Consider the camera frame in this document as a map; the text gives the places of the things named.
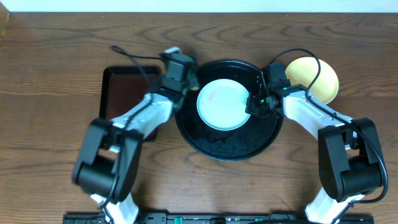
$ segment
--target black bowl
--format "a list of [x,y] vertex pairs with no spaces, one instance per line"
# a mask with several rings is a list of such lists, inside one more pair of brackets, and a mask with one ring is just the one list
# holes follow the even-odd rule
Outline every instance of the black bowl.
[[[220,60],[202,65],[197,77],[201,87],[217,79],[235,80],[249,92],[261,87],[261,69],[239,60]],[[200,118],[197,98],[200,90],[189,91],[182,109],[175,120],[184,139],[198,152],[222,161],[249,159],[264,151],[276,138],[282,127],[283,117],[267,118],[250,116],[241,127],[220,131],[209,127]]]

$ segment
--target wooden table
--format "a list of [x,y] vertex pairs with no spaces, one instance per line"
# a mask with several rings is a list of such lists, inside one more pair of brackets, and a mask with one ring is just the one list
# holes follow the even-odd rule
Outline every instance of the wooden table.
[[[311,50],[338,74],[330,106],[376,123],[389,171],[387,197],[351,211],[398,222],[398,15],[12,13],[0,47],[3,223],[60,223],[66,212],[96,210],[71,171],[98,115],[103,70],[130,65],[111,44],[137,55],[178,45],[200,63],[259,67],[286,49]],[[268,213],[300,210],[320,187],[317,142],[287,119],[266,152],[242,162],[197,153],[171,120],[144,144],[132,192],[139,206],[170,212]]]

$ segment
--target white wall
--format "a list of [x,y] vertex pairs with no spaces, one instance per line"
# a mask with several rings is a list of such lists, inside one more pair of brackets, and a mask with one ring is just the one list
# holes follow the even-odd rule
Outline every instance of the white wall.
[[398,12],[398,0],[0,0],[11,12]]

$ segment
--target black cable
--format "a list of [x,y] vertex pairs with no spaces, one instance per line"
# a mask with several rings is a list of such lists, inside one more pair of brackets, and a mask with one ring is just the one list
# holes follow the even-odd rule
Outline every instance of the black cable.
[[340,214],[338,214],[338,216],[336,218],[334,218],[331,221],[331,224],[337,224],[337,221],[343,217],[343,215],[348,211],[349,208],[353,208],[354,205],[351,203],[348,203],[347,206],[340,212]]
[[310,91],[312,85],[316,82],[316,80],[318,79],[320,72],[321,72],[321,64],[320,61],[318,59],[318,57],[313,54],[312,52],[310,52],[309,50],[305,50],[305,49],[290,49],[290,50],[286,50],[278,55],[276,55],[271,62],[269,62],[269,65],[272,64],[277,58],[279,58],[281,55],[289,53],[289,52],[293,52],[293,51],[302,51],[302,52],[306,52],[308,54],[310,54],[316,61],[318,64],[318,72],[317,75],[315,75],[315,78],[312,80],[312,82],[309,84],[308,88],[305,91],[305,97],[306,99],[311,102],[312,105],[314,105],[315,107],[317,107],[318,109],[322,110],[323,112],[325,112],[327,115],[331,116],[333,119],[336,119],[342,123],[344,123],[345,125],[347,125],[347,127],[349,127],[351,130],[353,130],[354,132],[357,133],[357,135],[363,139],[363,141],[371,147],[372,151],[374,152],[374,154],[377,157],[377,160],[379,161],[380,164],[380,168],[381,168],[381,173],[382,173],[382,182],[383,182],[383,191],[381,192],[380,196],[378,196],[377,198],[374,199],[370,199],[370,200],[355,200],[352,201],[350,203],[348,203],[348,206],[346,209],[348,209],[349,207],[352,207],[354,203],[374,203],[374,202],[378,202],[380,200],[382,200],[388,191],[388,174],[387,174],[387,169],[386,169],[386,165],[384,163],[384,161],[381,159],[380,154],[378,153],[378,151],[376,150],[376,147],[373,145],[373,143],[368,139],[368,137],[366,137],[361,131],[359,131],[357,128],[355,128],[355,126],[353,126],[351,123],[345,121],[344,119],[340,118],[337,116],[336,113],[331,113],[328,110],[324,109],[323,107],[321,107],[320,105],[318,105],[316,102],[314,102],[311,99],[311,96],[308,95],[308,92]]
[[113,217],[111,216],[111,214],[109,214],[109,211],[108,211],[107,208],[104,208],[104,213],[105,213],[105,215],[106,215],[107,217],[109,217],[109,224],[114,224]]
[[121,55],[125,55],[125,56],[127,56],[127,57],[129,57],[129,58],[154,59],[154,60],[161,60],[161,61],[163,61],[163,59],[160,58],[160,57],[147,57],[147,56],[138,56],[138,55],[129,54],[129,53],[127,53],[125,50],[123,50],[122,48],[120,48],[120,47],[117,46],[117,45],[112,45],[111,48],[112,48],[113,51],[115,51],[115,52],[117,52],[117,53],[119,53],[119,54],[121,54]]
[[104,219],[105,223],[108,223],[106,221],[106,215],[93,215],[93,216],[90,216],[89,218],[76,218],[76,219],[74,219],[73,224],[78,223],[78,220],[86,220],[85,224],[88,224],[88,222],[90,222],[90,224],[94,224],[92,221],[94,218],[95,218],[95,223],[97,223],[98,219],[100,222],[102,221],[102,219]]
[[283,212],[283,211],[282,211],[282,210],[279,210],[279,209],[271,211],[270,214],[268,214],[267,220],[270,220],[270,219],[271,219],[271,216],[272,216],[273,214],[275,214],[276,212]]
[[101,205],[99,205],[98,208],[100,208],[100,209],[105,208],[106,205],[111,201],[111,198],[112,198],[112,195],[116,188],[116,184],[118,183],[118,180],[119,180],[119,177],[115,176],[115,178],[113,179],[113,182],[112,182],[112,187],[111,187],[111,191],[109,192],[109,195],[106,197],[106,200]]

